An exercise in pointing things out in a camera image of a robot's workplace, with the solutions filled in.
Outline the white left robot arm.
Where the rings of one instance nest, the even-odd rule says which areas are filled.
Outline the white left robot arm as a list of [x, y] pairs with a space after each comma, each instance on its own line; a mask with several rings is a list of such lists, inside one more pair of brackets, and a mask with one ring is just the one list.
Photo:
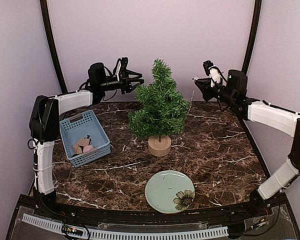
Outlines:
[[88, 69], [87, 81], [78, 90], [55, 96], [36, 97], [29, 129], [34, 153], [34, 187], [41, 195], [49, 195], [55, 190], [52, 158], [55, 140], [59, 135], [60, 116], [81, 107], [99, 104], [107, 91], [120, 90], [122, 94], [127, 94], [143, 84], [143, 75], [128, 70], [127, 65], [126, 57], [117, 60], [113, 71], [102, 62], [94, 63]]

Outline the small green christmas tree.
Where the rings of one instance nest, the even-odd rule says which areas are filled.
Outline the small green christmas tree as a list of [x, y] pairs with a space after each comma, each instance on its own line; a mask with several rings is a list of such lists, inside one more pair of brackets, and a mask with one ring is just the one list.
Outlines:
[[150, 154], [163, 157], [171, 150], [170, 136], [184, 131], [190, 102], [177, 90], [172, 70], [164, 60], [154, 60], [151, 72], [154, 82], [135, 89], [141, 109], [128, 114], [129, 128], [136, 137], [147, 139]]

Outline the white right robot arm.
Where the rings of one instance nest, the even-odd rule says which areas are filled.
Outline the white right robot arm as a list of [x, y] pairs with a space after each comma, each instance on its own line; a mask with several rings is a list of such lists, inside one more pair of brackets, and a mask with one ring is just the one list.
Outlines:
[[286, 160], [257, 188], [257, 197], [245, 205], [245, 213], [256, 217], [264, 210], [265, 200], [300, 176], [300, 113], [248, 97], [248, 77], [242, 71], [229, 70], [226, 83], [223, 80], [215, 67], [207, 71], [206, 78], [193, 78], [205, 101], [216, 99], [226, 104], [239, 119], [267, 126], [293, 139]]

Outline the pink ornament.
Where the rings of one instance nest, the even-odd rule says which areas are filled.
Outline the pink ornament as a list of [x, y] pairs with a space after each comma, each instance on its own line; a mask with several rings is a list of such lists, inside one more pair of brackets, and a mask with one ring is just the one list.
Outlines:
[[86, 152], [89, 152], [89, 151], [91, 151], [91, 150], [93, 150], [93, 149], [94, 149], [94, 147], [93, 147], [92, 145], [86, 145], [86, 146], [83, 148], [82, 152], [83, 152], [83, 153], [86, 153]]

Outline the tan wooden ornaments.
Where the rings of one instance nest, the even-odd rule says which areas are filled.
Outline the tan wooden ornaments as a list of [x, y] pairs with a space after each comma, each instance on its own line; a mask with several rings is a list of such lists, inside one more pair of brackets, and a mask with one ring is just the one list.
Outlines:
[[78, 141], [77, 141], [77, 143], [75, 143], [74, 145], [73, 145], [73, 150], [74, 150], [74, 153], [75, 154], [82, 154], [83, 153], [83, 148], [85, 147], [85, 146], [87, 146], [87, 145], [89, 145], [90, 144], [90, 142], [91, 142], [91, 139], [90, 138], [87, 138], [87, 137], [83, 137], [83, 138], [81, 138], [81, 139], [79, 139]]

